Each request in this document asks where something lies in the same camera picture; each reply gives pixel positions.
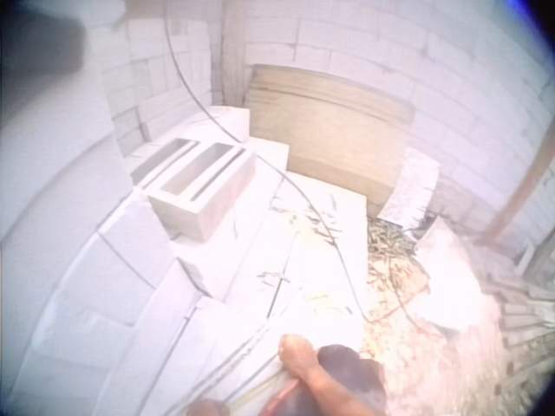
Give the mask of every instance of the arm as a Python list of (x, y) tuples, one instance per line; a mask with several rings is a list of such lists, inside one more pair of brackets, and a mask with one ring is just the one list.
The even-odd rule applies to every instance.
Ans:
[(284, 336), (279, 358), (292, 375), (308, 386), (326, 416), (375, 416), (318, 364), (316, 352), (304, 338)]

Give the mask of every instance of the person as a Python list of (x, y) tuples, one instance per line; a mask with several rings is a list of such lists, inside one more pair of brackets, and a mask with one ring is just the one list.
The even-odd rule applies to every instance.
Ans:
[[(279, 344), (284, 368), (297, 380), (274, 396), (264, 416), (380, 416), (385, 390), (375, 362), (360, 360), (343, 346), (316, 351), (298, 335), (284, 335)], [(229, 410), (214, 400), (189, 406), (187, 416), (224, 416)]]

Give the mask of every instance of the wooden board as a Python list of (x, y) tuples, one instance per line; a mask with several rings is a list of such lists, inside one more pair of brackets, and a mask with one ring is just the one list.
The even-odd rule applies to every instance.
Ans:
[(255, 66), (245, 105), (251, 134), (291, 146), (288, 169), (367, 197), (391, 195), (412, 108), (351, 82), (295, 68)]

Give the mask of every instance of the wooden post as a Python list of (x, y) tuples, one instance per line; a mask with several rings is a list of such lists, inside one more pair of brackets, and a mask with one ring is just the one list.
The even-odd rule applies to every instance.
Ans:
[(526, 201), (532, 195), (534, 189), (544, 176), (553, 158), (555, 157), (555, 120), (552, 120), (544, 141), (536, 154), (532, 166), (528, 169), (526, 176), (515, 193), (509, 199), (505, 208), (501, 210), (486, 228), (477, 244), (487, 245), (495, 243), (495, 239), (513, 221), (517, 213), (522, 209)]

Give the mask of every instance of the black cable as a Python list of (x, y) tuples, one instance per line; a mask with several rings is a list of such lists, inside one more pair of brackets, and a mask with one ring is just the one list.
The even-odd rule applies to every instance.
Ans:
[[(208, 117), (208, 119), (210, 119), (216, 126), (219, 127), (219, 129), (225, 133), (228, 137), (230, 137), (230, 139), (232, 139), (233, 141), (238, 142), (239, 144), (242, 144), (241, 140), (239, 140), (238, 138), (236, 138), (232, 133), (230, 133), (225, 127), (223, 127), (211, 114), (208, 110), (206, 110), (205, 106), (202, 104), (202, 102), (200, 102), (200, 100), (197, 98), (197, 96), (195, 95), (195, 93), (193, 92), (193, 90), (191, 89), (191, 87), (189, 86), (189, 84), (187, 83), (185, 76), (183, 76), (183, 73), (181, 72), (180, 69), (180, 65), (177, 62), (177, 57), (175, 56), (175, 51), (173, 49), (173, 45), (172, 45), (172, 39), (169, 33), (169, 28), (168, 28), (168, 24), (167, 24), (167, 2), (168, 0), (164, 0), (163, 3), (163, 7), (164, 7), (164, 30), (166, 32), (166, 41), (167, 41), (167, 45), (168, 48), (170, 50), (170, 55), (172, 57), (172, 61), (173, 61), (173, 65), (178, 73), (178, 77), (181, 80), (181, 83), (183, 84), (183, 86), (185, 87), (185, 89), (187, 90), (187, 93), (189, 93), (189, 95), (191, 95), (191, 98), (193, 98), (193, 101), (195, 102), (195, 104), (199, 107), (199, 109), (206, 115), (206, 117)], [(337, 245), (337, 241), (336, 239), (333, 237), (331, 230), (329, 228), (329, 226), (325, 223), (325, 221), (322, 218), (322, 215), (320, 214), (320, 212), (316, 209), (316, 207), (312, 204), (312, 202), (310, 202), (310, 199), (308, 198), (308, 196), (303, 192), (303, 190), (293, 181), (291, 180), (285, 173), (281, 172), (279, 169), (277, 169), (274, 165), (272, 165), (270, 162), (268, 162), (266, 159), (264, 159), (262, 156), (257, 154), (257, 158), (260, 159), (263, 163), (265, 163), (268, 167), (270, 167), (270, 169), (272, 169), (274, 172), (276, 172), (277, 174), (279, 174), (283, 179), (285, 179), (285, 181), (287, 181), (291, 186), (293, 186), (293, 188), (306, 200), (306, 202), (308, 202), (309, 207), (314, 211), (314, 213), (318, 216), (318, 219), (320, 220), (320, 222), (322, 223), (323, 227), (326, 229), (326, 232), (328, 233), (328, 235), (330, 236), (331, 242), (333, 244), (333, 246), (336, 248), (337, 254), (339, 256), (339, 259), (341, 260), (341, 264), (343, 266), (343, 270), (345, 271), (345, 276), (347, 277), (347, 281), (349, 282), (349, 286), (350, 286), (350, 290), (353, 294), (353, 297), (355, 298), (355, 303), (356, 306), (358, 307), (359, 312), (362, 315), (362, 318), (364, 318), (364, 320), (367, 323), (372, 323), (368, 317), (366, 316), (366, 314), (364, 313), (362, 306), (358, 300), (358, 296), (356, 295), (356, 290), (355, 290), (355, 286), (353, 285), (353, 282), (351, 280), (349, 271), (347, 270), (347, 264), (345, 263), (345, 260), (343, 258), (343, 255), (341, 254), (341, 250), (339, 250), (339, 246)]]

